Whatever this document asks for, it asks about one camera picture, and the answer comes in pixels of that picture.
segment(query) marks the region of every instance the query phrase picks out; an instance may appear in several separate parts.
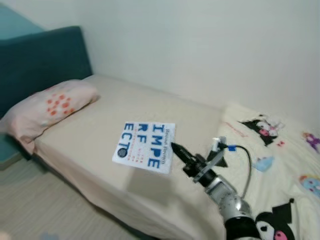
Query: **pillow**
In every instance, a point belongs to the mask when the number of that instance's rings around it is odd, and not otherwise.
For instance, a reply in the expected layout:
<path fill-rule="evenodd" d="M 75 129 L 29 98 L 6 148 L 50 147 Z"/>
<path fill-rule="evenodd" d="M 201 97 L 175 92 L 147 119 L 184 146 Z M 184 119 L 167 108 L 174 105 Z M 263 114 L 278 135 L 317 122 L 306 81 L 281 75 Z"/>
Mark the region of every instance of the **pillow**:
<path fill-rule="evenodd" d="M 97 98 L 97 89 L 86 81 L 61 82 L 14 105 L 1 119 L 0 132 L 13 136 L 32 154 L 34 139 L 44 130 Z"/>

